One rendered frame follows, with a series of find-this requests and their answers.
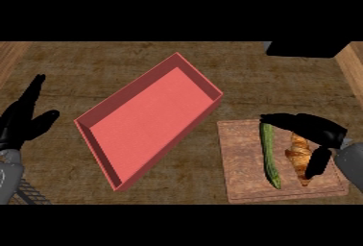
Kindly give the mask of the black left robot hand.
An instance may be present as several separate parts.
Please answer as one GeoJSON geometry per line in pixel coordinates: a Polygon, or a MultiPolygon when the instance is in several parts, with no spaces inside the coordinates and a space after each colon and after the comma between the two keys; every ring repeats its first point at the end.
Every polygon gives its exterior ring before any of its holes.
{"type": "Polygon", "coordinates": [[[27,90],[0,115],[0,151],[21,149],[25,141],[37,138],[59,118],[59,111],[46,111],[32,117],[46,75],[38,74],[27,90]]]}

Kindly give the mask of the golden brown croissant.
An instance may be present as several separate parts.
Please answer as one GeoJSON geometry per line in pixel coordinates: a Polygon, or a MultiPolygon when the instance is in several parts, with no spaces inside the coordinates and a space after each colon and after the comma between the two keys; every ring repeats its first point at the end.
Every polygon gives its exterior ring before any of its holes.
{"type": "Polygon", "coordinates": [[[307,186],[310,179],[307,178],[305,171],[308,168],[311,150],[308,148],[308,140],[297,134],[291,135],[291,147],[285,150],[285,157],[292,164],[301,185],[307,186]]]}

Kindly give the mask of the long green squash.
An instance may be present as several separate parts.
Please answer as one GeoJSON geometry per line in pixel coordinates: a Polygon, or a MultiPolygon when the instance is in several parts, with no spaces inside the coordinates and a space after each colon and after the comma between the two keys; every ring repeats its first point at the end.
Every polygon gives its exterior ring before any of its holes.
{"type": "Polygon", "coordinates": [[[260,124],[260,140],[263,149],[264,173],[266,178],[276,189],[280,189],[280,178],[274,167],[273,157],[273,126],[267,123],[260,124]]]}

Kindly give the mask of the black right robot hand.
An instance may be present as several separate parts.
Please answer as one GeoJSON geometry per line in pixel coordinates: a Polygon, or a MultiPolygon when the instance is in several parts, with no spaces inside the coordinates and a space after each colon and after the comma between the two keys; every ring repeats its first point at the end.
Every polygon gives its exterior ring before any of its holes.
{"type": "Polygon", "coordinates": [[[319,148],[311,152],[305,176],[311,178],[314,175],[320,175],[330,159],[330,148],[339,149],[342,146],[347,128],[307,113],[263,114],[260,121],[291,131],[319,145],[319,148]]]}

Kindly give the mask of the wooden cutting board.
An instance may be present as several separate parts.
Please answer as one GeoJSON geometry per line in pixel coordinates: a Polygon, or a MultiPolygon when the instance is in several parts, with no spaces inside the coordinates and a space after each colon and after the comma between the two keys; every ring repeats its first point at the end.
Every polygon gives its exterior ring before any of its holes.
{"type": "Polygon", "coordinates": [[[273,127],[273,157],[280,178],[280,189],[270,184],[264,174],[260,120],[218,121],[218,137],[227,197],[232,204],[307,199],[348,194],[348,180],[329,160],[325,172],[301,185],[285,150],[291,147],[286,130],[273,127]]]}

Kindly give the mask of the black appliance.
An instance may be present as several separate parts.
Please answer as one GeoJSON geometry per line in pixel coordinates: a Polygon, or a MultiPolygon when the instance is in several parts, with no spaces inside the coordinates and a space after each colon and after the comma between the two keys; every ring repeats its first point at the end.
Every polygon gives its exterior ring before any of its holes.
{"type": "Polygon", "coordinates": [[[348,41],[264,41],[269,56],[333,58],[347,47],[348,41]]]}

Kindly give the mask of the red shallow box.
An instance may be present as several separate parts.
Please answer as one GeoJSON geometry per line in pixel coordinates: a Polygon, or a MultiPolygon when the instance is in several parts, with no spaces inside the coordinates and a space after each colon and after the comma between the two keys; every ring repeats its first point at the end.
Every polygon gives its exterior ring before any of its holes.
{"type": "Polygon", "coordinates": [[[173,54],[75,120],[114,190],[127,190],[218,107],[223,91],[173,54]]]}

